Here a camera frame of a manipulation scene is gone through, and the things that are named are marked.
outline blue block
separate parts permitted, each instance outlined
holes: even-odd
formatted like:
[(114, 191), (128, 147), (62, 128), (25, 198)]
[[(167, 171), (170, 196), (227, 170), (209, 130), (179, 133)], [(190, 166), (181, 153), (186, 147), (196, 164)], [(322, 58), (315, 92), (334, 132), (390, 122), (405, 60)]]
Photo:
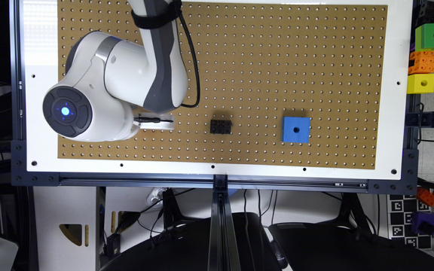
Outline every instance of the blue block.
[(309, 117), (283, 117), (283, 142), (309, 143), (310, 118)]

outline pegboard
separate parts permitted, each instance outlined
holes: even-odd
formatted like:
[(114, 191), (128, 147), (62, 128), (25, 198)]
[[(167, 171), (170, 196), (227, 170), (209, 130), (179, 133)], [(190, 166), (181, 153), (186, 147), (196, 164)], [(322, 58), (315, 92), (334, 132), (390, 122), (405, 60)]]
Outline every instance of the pegboard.
[[(210, 162), (374, 169), (386, 5), (262, 5), (184, 2), (200, 70), (198, 108), (178, 108), (173, 131), (82, 143), (59, 138), (58, 158)], [(71, 46), (100, 30), (141, 44), (130, 6), (60, 1), (59, 73)], [(188, 42), (179, 27), (188, 69)], [(310, 117), (310, 143), (283, 143), (282, 117)], [(231, 120), (231, 135), (209, 133)]]

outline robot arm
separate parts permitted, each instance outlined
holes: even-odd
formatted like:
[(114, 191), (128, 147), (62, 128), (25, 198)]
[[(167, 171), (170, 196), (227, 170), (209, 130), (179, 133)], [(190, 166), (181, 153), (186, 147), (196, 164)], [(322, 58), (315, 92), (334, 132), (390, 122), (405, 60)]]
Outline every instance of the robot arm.
[[(153, 17), (164, 0), (132, 0), (133, 12)], [(44, 116), (60, 135), (78, 141), (114, 141), (133, 137), (141, 125), (172, 129), (168, 122), (141, 124), (133, 107), (156, 118), (179, 107), (187, 91), (176, 22), (141, 29), (145, 47), (101, 32), (84, 36), (71, 50), (66, 76), (47, 92)]]

